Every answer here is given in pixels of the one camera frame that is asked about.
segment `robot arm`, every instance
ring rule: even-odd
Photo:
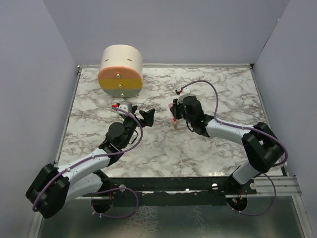
[[[170,105],[174,120],[185,119],[186,123],[191,125],[192,131],[198,135],[219,137],[244,146],[248,161],[230,175],[228,184],[232,187],[239,187],[257,175],[266,173],[284,154],[276,141],[260,133],[244,129],[253,127],[276,138],[265,123],[224,125],[224,121],[219,122],[213,116],[204,113],[201,103],[187,87],[179,93],[176,90],[176,93],[179,94],[179,98],[174,99]]]
[[[152,126],[154,123],[155,109],[148,112],[140,110],[143,119],[138,119],[135,116],[137,106],[133,107],[130,102],[115,104],[112,107],[118,108],[117,112],[124,118],[124,122],[112,123],[106,133],[106,139],[97,149],[58,168],[52,164],[45,165],[27,190],[26,197],[44,218],[55,215],[69,200],[97,192],[102,187],[109,189],[108,177],[100,169],[117,162],[124,152],[139,143],[122,151],[129,144],[137,126]]]

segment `marble tabletop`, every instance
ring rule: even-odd
[[[98,68],[82,69],[59,165],[91,153],[104,141],[110,124],[122,121],[110,109],[122,99],[100,88],[98,72]],[[184,120],[177,129],[172,126],[168,104],[176,98],[174,90],[197,79],[208,80],[216,87],[218,118],[240,124],[266,122],[248,67],[145,67],[140,96],[127,100],[144,111],[155,108],[155,123],[144,128],[138,147],[103,169],[109,177],[228,176],[247,159],[241,145],[191,133]],[[190,86],[190,90],[201,101],[205,113],[213,115],[212,88],[199,83]],[[282,173],[280,168],[273,168],[268,174]]]

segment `floor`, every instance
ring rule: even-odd
[[[99,86],[98,68],[82,69],[62,147],[59,165],[73,162],[96,149],[104,141],[110,124],[122,121],[110,107],[122,101]],[[155,124],[144,129],[141,144],[103,169],[109,177],[228,176],[246,161],[244,148],[220,138],[191,133],[181,120],[172,126],[168,104],[174,90],[197,79],[210,81],[219,93],[218,117],[241,123],[265,122],[264,112],[250,72],[241,67],[145,67],[139,97],[128,99],[140,110],[156,109]],[[201,101],[206,114],[213,115],[214,92],[199,83],[190,90]],[[269,175],[281,175],[274,168]]]

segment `wall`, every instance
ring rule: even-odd
[[[317,1],[292,0],[273,31],[254,73],[277,136],[289,149],[317,236]]]
[[[78,64],[107,46],[144,62],[255,63],[289,0],[44,0]]]
[[[25,192],[52,162],[77,72],[41,0],[0,2],[0,236],[28,235]]]

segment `gray wall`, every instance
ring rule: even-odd
[[[292,0],[255,64],[272,127],[286,144],[317,236],[317,1]]]
[[[289,0],[44,0],[78,64],[113,44],[144,62],[255,63]]]
[[[25,192],[52,162],[76,64],[41,0],[0,2],[0,236],[26,237]]]

